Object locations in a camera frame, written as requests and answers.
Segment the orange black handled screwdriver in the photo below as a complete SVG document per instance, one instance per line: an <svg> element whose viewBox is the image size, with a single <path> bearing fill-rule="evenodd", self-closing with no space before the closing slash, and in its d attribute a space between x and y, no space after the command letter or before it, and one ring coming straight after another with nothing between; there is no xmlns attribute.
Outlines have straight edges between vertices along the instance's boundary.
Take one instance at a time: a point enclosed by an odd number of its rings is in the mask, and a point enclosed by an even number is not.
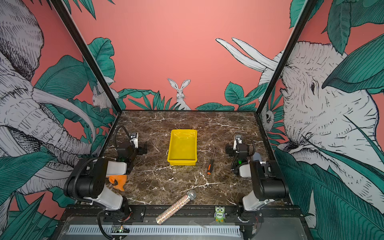
<svg viewBox="0 0 384 240"><path fill-rule="evenodd" d="M214 169L214 161L215 161L215 153L216 153L216 149L214 149L214 153L213 153L213 156L210 160L210 163L209 163L209 166L208 166L208 169L207 169L207 175L210 176L213 172L213 169Z"/></svg>

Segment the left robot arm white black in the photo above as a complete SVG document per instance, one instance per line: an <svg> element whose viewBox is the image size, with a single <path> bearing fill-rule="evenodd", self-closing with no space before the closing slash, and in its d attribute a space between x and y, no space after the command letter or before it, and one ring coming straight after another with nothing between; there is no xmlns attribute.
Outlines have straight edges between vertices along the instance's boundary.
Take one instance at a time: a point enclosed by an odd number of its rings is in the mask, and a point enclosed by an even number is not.
<svg viewBox="0 0 384 240"><path fill-rule="evenodd" d="M134 168L137 156L148 152L148 144L125 144L118 148L118 159L110 161L103 157L80 159L64 186L64 194L80 202L94 204L123 223L132 218L133 210L128 200L109 189L105 182L124 191L128 175Z"/></svg>

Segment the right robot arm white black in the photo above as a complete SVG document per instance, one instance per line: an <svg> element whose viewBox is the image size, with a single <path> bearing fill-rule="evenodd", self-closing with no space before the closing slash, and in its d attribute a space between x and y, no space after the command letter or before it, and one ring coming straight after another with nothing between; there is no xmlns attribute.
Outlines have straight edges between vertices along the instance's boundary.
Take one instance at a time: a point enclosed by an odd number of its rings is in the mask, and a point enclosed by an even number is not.
<svg viewBox="0 0 384 240"><path fill-rule="evenodd" d="M231 171L252 182L252 190L237 204L236 218L241 223L250 220L242 217L244 212L256 212L260 219L260 209L269 203L284 199L289 189L283 180L283 174L275 161L263 161L256 150L249 152L246 144L226 145L226 154L233 157Z"/></svg>

